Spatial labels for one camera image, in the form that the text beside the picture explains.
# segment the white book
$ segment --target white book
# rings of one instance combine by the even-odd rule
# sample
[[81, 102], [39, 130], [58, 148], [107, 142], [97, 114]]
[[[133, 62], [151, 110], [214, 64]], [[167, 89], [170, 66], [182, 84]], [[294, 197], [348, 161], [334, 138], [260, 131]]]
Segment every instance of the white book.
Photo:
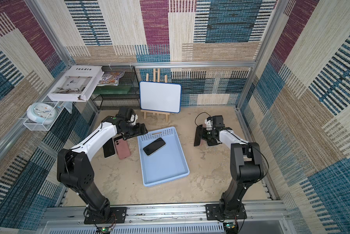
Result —
[[101, 66], [72, 66], [48, 93], [52, 101], [87, 101], [103, 76]]

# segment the light blue plastic tray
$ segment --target light blue plastic tray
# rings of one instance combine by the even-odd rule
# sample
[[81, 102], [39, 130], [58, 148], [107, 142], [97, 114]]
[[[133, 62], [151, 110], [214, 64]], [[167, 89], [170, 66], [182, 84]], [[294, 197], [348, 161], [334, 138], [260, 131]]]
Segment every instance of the light blue plastic tray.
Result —
[[[147, 156], [145, 146], [162, 138], [166, 145]], [[189, 168], [175, 127], [150, 131], [138, 136], [142, 181], [146, 187], [159, 185], [189, 175]]]

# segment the black wire rack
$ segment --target black wire rack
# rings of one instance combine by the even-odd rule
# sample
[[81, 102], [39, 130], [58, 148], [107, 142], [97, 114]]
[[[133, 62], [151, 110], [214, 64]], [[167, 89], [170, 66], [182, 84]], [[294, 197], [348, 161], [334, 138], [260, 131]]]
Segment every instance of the black wire rack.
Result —
[[103, 66], [103, 72], [125, 72], [119, 79], [119, 85], [130, 85], [126, 94], [98, 94], [93, 98], [99, 110], [118, 110], [121, 106], [140, 109], [139, 80], [132, 66]]

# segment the whiteboard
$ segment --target whiteboard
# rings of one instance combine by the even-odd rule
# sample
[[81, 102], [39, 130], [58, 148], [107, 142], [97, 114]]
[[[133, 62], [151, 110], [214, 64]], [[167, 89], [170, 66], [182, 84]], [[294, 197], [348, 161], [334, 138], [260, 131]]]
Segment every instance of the whiteboard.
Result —
[[179, 113], [180, 97], [180, 84], [140, 82], [140, 103], [143, 110]]

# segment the wooden easel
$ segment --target wooden easel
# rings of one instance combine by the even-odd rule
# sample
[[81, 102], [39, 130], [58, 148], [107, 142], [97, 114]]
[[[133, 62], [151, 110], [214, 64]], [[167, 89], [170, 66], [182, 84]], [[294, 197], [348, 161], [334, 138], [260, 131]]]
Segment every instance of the wooden easel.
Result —
[[[153, 82], [156, 81], [156, 73], [158, 72], [158, 76], [157, 76], [157, 82], [160, 82], [160, 74], [161, 74], [161, 69], [158, 68], [158, 71], [156, 71], [156, 69], [153, 69]], [[149, 73], [147, 73], [147, 79], [146, 81], [149, 81]], [[167, 75], [164, 76], [164, 82], [167, 83]], [[153, 113], [153, 115], [157, 114], [162, 114], [162, 115], [166, 115], [166, 122], [169, 121], [169, 115], [170, 112], [163, 112], [163, 111], [154, 111], [154, 110], [141, 110], [141, 112], [144, 112], [144, 119], [147, 118], [147, 113]]]

